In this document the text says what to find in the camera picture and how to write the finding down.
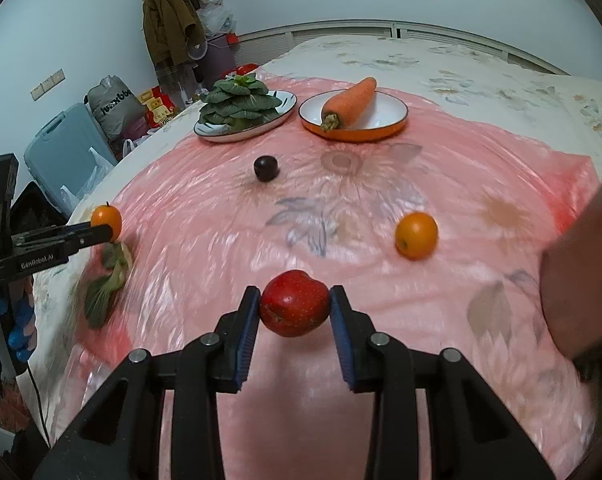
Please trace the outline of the blue gloved left hand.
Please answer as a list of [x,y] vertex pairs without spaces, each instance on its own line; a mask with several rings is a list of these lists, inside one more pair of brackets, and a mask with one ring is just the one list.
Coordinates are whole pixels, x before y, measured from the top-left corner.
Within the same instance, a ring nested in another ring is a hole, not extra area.
[[31,276],[10,284],[10,298],[0,297],[2,336],[10,355],[27,363],[38,344]]

